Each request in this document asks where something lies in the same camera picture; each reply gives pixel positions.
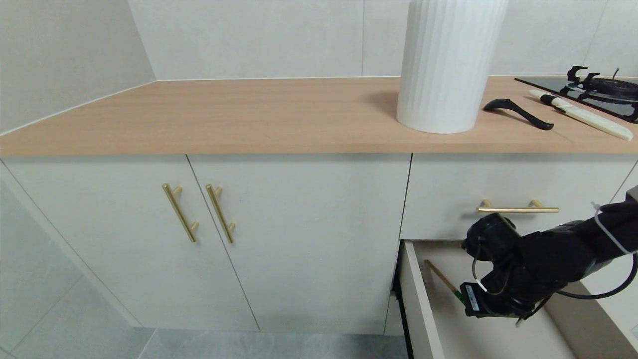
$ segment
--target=white cable tie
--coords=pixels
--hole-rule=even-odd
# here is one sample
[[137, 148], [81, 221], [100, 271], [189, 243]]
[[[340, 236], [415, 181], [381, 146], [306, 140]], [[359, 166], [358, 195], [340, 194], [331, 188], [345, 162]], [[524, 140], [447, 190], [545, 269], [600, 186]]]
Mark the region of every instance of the white cable tie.
[[488, 293], [487, 292], [487, 288], [485, 288], [485, 286], [483, 285], [483, 283], [480, 282], [480, 279], [477, 279], [477, 283], [479, 284], [478, 286], [483, 289], [483, 292]]
[[600, 229], [607, 235], [607, 237], [609, 237], [610, 240], [612, 240], [614, 242], [614, 244], [621, 250], [623, 251], [623, 253], [625, 254], [631, 254], [631, 252], [629, 252], [627, 249], [625, 249], [623, 247], [622, 244], [620, 244], [620, 242], [616, 239], [616, 237], [614, 237], [613, 234], [611, 234], [611, 232], [609, 232], [607, 230], [607, 228], [605, 228], [605, 226], [600, 222], [600, 219], [598, 219], [598, 212], [600, 212], [600, 205], [596, 204], [594, 202], [591, 203], [594, 208], [596, 209], [596, 213], [594, 214], [594, 221], [596, 222], [596, 224], [600, 227]]

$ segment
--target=wooden stick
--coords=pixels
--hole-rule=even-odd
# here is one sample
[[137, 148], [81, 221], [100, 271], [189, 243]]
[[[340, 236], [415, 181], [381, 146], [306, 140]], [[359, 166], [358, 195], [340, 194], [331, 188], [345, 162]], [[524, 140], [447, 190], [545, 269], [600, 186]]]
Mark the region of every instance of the wooden stick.
[[447, 280], [447, 278], [445, 278], [445, 276], [443, 275], [443, 273], [441, 273], [441, 271], [435, 267], [432, 262], [426, 260], [426, 264], [428, 265], [428, 267], [430, 267], [432, 269], [432, 271], [434, 272], [434, 274], [436, 274], [439, 278], [441, 278], [441, 280], [443, 281], [443, 283], [452, 291], [452, 292], [456, 292], [458, 291], [458, 289], [456, 289], [456, 287], [454, 287], [452, 285], [452, 283], [450, 283], [449, 280]]

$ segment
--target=label sticker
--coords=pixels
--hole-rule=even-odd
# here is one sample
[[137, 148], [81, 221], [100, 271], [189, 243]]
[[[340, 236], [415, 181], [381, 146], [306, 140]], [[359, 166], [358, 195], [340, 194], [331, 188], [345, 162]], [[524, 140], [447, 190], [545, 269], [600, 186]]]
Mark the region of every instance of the label sticker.
[[465, 289], [468, 292], [468, 297], [470, 298], [470, 304], [472, 304], [472, 309], [474, 309], [475, 312], [480, 311], [479, 303], [477, 302], [477, 297], [474, 296], [474, 290], [472, 290], [472, 287], [465, 286]]

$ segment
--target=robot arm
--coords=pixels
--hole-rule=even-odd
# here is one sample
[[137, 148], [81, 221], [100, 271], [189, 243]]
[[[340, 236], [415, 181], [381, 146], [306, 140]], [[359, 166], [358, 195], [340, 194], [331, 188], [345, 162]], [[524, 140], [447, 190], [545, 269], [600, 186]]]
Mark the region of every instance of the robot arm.
[[[544, 232], [520, 236], [513, 223], [500, 214], [488, 215], [468, 231], [462, 248], [475, 261], [490, 261], [494, 268], [477, 282], [463, 283], [466, 315], [527, 319], [568, 283], [609, 264], [614, 258], [638, 251], [638, 187], [625, 202], [608, 204], [585, 221], [570, 222]], [[638, 271], [638, 255], [627, 287]]]

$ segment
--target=wooden countertop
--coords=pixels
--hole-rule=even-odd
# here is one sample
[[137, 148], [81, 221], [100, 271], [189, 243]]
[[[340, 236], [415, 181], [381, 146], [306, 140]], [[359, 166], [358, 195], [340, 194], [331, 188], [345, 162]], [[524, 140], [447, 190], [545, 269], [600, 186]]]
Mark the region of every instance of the wooden countertop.
[[[480, 111], [462, 134], [426, 134], [395, 120], [399, 79], [153, 82], [0, 137], [0, 155], [176, 153], [638, 153], [528, 97], [531, 86], [490, 77], [483, 104], [511, 98], [554, 130], [513, 112]], [[638, 134], [638, 125], [590, 109]]]

